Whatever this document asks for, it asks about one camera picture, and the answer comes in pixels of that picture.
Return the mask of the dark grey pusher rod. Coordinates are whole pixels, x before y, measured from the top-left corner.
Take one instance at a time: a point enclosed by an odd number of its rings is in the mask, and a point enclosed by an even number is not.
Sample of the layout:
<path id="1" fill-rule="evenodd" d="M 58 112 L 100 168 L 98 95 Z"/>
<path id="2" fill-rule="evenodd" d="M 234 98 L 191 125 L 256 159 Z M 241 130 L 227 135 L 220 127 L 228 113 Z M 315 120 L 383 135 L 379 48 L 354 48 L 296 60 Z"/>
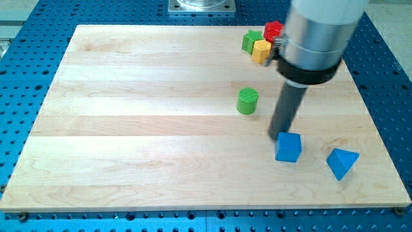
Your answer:
<path id="1" fill-rule="evenodd" d="M 288 82 L 284 83 L 268 128 L 268 135 L 272 140 L 277 140 L 280 132 L 289 131 L 306 89 L 305 85 L 296 87 Z"/>

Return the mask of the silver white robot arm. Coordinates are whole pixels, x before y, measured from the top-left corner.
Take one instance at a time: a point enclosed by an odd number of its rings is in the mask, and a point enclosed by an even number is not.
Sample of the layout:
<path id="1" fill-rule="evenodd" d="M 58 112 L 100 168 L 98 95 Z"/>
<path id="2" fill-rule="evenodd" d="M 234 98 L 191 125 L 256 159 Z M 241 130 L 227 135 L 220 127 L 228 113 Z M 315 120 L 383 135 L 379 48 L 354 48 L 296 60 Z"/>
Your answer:
<path id="1" fill-rule="evenodd" d="M 333 78 L 368 0 L 293 0 L 281 35 L 263 63 L 285 78 L 268 134 L 287 132 L 307 87 Z"/>

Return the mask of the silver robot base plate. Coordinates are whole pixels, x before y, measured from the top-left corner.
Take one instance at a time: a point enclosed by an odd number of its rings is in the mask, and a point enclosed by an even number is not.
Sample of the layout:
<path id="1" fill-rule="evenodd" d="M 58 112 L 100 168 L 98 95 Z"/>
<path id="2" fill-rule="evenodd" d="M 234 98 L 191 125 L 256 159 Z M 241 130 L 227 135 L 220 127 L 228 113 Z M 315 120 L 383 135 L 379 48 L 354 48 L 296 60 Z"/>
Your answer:
<path id="1" fill-rule="evenodd" d="M 236 11 L 235 0 L 168 0 L 169 13 L 211 13 Z"/>

